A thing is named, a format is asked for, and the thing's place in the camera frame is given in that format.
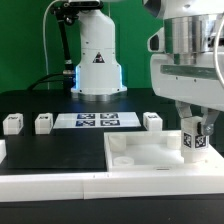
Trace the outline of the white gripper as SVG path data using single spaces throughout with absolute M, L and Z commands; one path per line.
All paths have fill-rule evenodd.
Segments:
M 217 78 L 213 54 L 199 55 L 193 66 L 178 66 L 170 56 L 154 54 L 150 68 L 155 94 L 177 100 L 175 106 L 181 119 L 192 116 L 190 104 L 202 106 L 201 133 L 212 135 L 219 111 L 224 111 L 224 87 Z

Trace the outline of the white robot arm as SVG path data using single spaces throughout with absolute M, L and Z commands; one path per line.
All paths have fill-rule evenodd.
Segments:
M 72 88 L 89 100 L 125 92 L 121 66 L 115 56 L 115 25 L 101 12 L 100 0 L 69 0 L 81 22 L 81 61 Z M 162 27 L 147 41 L 152 88 L 172 99 L 181 119 L 191 121 L 190 107 L 203 108 L 195 129 L 213 132 L 224 111 L 224 0 L 142 0 Z

